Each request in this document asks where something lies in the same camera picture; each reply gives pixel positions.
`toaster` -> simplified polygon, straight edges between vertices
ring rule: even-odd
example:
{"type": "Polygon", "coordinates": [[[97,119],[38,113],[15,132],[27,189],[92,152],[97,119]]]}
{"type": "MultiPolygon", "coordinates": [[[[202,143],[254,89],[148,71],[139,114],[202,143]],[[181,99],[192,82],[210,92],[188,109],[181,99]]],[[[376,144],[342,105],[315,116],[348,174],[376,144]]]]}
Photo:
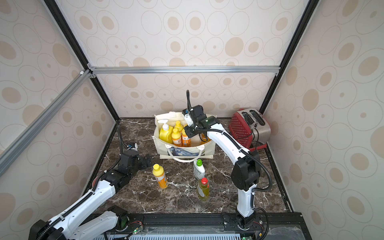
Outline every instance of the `toaster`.
{"type": "Polygon", "coordinates": [[[229,130],[241,145],[251,151],[266,147],[271,136],[271,127],[268,122],[254,108],[240,109],[235,112],[229,124],[229,130]]]}

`marble table surface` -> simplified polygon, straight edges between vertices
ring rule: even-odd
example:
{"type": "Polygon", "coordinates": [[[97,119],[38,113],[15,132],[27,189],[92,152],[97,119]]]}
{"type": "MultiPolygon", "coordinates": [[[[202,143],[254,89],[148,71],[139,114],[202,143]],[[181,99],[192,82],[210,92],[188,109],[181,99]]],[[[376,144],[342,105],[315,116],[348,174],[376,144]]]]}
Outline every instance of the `marble table surface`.
{"type": "MultiPolygon", "coordinates": [[[[220,119],[228,130],[230,119],[220,119]]],[[[203,159],[206,178],[210,184],[210,197],[202,201],[197,196],[197,179],[193,174],[193,163],[181,163],[173,159],[160,159],[152,139],[155,129],[154,119],[123,119],[121,132],[124,142],[137,142],[140,155],[150,154],[152,164],[164,167],[169,186],[161,189],[156,182],[152,169],[139,171],[130,183],[112,198],[95,210],[103,213],[108,207],[117,205],[128,213],[221,213],[235,212],[237,206],[237,188],[231,181],[232,162],[216,145],[213,159],[203,159]]],[[[255,206],[263,207],[267,212],[288,212],[268,158],[263,149],[259,150],[261,162],[267,167],[273,178],[271,191],[256,192],[255,206]]],[[[113,165],[119,155],[118,134],[116,132],[98,175],[113,165]]],[[[258,187],[265,187],[268,179],[263,172],[258,187]]]]}

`bottle label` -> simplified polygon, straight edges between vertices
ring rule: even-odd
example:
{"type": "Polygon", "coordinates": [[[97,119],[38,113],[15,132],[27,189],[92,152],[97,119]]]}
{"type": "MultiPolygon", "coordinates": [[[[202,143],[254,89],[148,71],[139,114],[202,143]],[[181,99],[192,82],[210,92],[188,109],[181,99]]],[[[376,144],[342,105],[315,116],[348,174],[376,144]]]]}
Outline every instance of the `bottle label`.
{"type": "Polygon", "coordinates": [[[181,138],[179,138],[179,139],[173,139],[172,138],[172,140],[173,140],[173,145],[181,147],[181,138]]]}
{"type": "Polygon", "coordinates": [[[205,197],[203,190],[200,188],[200,185],[197,187],[197,192],[199,193],[200,196],[205,197]]]}
{"type": "Polygon", "coordinates": [[[161,181],[164,178],[165,174],[161,175],[160,177],[155,177],[157,181],[161,181]]]}
{"type": "Polygon", "coordinates": [[[200,172],[200,171],[197,170],[195,167],[194,167],[194,171],[193,171],[193,173],[195,174],[195,177],[196,177],[198,180],[201,180],[201,179],[203,179],[203,177],[205,177],[205,173],[200,172]]]}
{"type": "Polygon", "coordinates": [[[183,146],[190,147],[190,145],[191,145],[191,139],[188,136],[183,135],[183,146]]]}
{"type": "Polygon", "coordinates": [[[167,181],[167,177],[165,174],[161,175],[160,177],[155,177],[157,182],[159,183],[159,186],[161,188],[166,188],[168,187],[168,181],[167,181]]]}

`wall panel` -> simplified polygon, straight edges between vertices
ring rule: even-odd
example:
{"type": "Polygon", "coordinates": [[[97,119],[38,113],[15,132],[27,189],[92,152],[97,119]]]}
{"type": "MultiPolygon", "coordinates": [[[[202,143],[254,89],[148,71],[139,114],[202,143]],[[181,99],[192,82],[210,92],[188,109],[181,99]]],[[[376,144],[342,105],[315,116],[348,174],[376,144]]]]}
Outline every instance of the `wall panel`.
{"type": "Polygon", "coordinates": [[[63,0],[93,66],[279,65],[305,0],[63,0]]]}
{"type": "Polygon", "coordinates": [[[384,2],[325,0],[267,110],[271,151],[312,239],[381,239],[384,2]]]}
{"type": "Polygon", "coordinates": [[[27,239],[82,195],[114,124],[85,81],[0,177],[0,239],[27,239]]]}
{"type": "Polygon", "coordinates": [[[2,153],[82,67],[37,0],[3,0],[0,29],[2,153]]]}
{"type": "Polygon", "coordinates": [[[274,73],[99,74],[120,117],[152,117],[192,106],[231,117],[242,107],[259,109],[274,73]]]}

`white tote bag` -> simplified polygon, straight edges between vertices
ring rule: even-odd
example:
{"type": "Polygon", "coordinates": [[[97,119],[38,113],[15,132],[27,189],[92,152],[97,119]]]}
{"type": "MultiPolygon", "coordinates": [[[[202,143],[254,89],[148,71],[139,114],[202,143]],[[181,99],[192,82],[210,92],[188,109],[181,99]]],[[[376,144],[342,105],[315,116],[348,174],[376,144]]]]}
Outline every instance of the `white tote bag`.
{"type": "Polygon", "coordinates": [[[161,159],[172,158],[178,162],[193,162],[195,159],[199,158],[212,159],[214,157],[216,143],[214,141],[209,141],[207,143],[200,144],[200,138],[198,135],[191,138],[191,147],[177,147],[173,144],[160,140],[159,129],[163,126],[163,124],[158,121],[161,119],[167,119],[167,124],[169,126],[175,126],[176,121],[180,121],[183,126],[187,124],[181,112],[169,112],[155,115],[156,129],[152,138],[155,142],[157,153],[160,154],[161,159]]]}

